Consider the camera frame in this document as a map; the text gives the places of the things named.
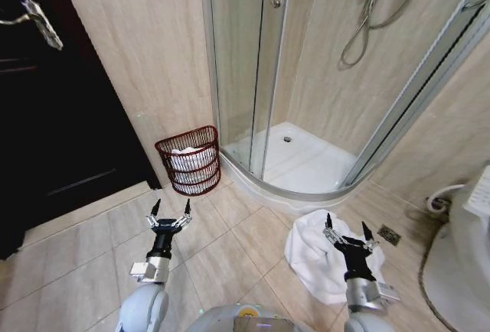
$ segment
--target shower enclosure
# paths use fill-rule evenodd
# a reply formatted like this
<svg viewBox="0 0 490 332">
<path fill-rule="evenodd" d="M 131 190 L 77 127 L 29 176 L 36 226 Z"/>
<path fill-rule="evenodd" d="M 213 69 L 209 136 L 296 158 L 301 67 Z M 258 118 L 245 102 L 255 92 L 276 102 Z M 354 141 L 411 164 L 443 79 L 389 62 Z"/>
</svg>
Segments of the shower enclosure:
<svg viewBox="0 0 490 332">
<path fill-rule="evenodd" d="M 469 52 L 478 1 L 203 0 L 222 153 L 282 197 L 349 192 Z"/>
</svg>

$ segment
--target shower drain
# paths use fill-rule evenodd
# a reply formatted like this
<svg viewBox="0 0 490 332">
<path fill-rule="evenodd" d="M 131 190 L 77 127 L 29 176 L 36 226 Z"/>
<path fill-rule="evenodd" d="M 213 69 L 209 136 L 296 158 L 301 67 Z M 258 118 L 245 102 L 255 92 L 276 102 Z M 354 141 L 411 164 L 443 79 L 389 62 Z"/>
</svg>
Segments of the shower drain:
<svg viewBox="0 0 490 332">
<path fill-rule="evenodd" d="M 385 239 L 387 242 L 390 242 L 394 246 L 397 246 L 398 242 L 401 239 L 401 236 L 395 233 L 394 230 L 390 229 L 386 225 L 382 225 L 381 228 L 378 230 L 377 234 L 381 236 L 383 239 Z"/>
</svg>

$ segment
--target tiled wall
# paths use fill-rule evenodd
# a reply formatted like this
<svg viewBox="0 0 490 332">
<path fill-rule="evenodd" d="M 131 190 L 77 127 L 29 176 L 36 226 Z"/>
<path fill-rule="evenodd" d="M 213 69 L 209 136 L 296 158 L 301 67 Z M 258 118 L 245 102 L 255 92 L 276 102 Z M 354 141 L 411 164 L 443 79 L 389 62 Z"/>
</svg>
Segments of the tiled wall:
<svg viewBox="0 0 490 332">
<path fill-rule="evenodd" d="M 490 34 L 480 41 L 373 180 L 418 207 L 490 160 Z"/>
<path fill-rule="evenodd" d="M 275 118 L 278 114 L 284 119 L 289 105 L 287 121 L 358 154 L 459 1 L 412 0 L 395 23 L 371 32 L 358 65 L 341 70 L 338 59 L 357 27 L 364 0 L 313 0 L 311 12 L 311 0 L 290 0 L 286 36 L 289 30 L 298 39 L 289 52 L 301 57 L 293 87 L 296 61 L 283 72 L 287 76 L 284 86 L 277 87 Z M 384 20 L 399 4 L 380 0 L 373 22 Z"/>
<path fill-rule="evenodd" d="M 72 0 L 143 147 L 212 123 L 201 0 Z"/>
</svg>

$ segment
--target white toilet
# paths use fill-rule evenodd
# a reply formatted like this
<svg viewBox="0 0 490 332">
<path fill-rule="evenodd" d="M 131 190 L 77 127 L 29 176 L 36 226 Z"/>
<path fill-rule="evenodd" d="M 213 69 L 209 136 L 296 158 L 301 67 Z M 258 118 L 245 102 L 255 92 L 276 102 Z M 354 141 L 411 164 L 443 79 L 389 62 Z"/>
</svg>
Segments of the white toilet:
<svg viewBox="0 0 490 332">
<path fill-rule="evenodd" d="M 490 166 L 453 199 L 423 270 L 433 309 L 458 332 L 490 331 Z"/>
</svg>

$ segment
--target glass shower door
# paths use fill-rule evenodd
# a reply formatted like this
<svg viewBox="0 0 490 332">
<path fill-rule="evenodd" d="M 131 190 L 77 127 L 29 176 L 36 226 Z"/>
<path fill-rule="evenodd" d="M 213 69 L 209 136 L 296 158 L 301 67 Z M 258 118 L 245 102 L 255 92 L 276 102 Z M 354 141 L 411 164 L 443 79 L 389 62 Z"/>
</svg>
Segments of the glass shower door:
<svg viewBox="0 0 490 332">
<path fill-rule="evenodd" d="M 211 0 L 220 146 L 258 178 L 286 0 Z"/>
<path fill-rule="evenodd" d="M 220 146 L 250 169 L 263 0 L 211 0 Z"/>
</svg>

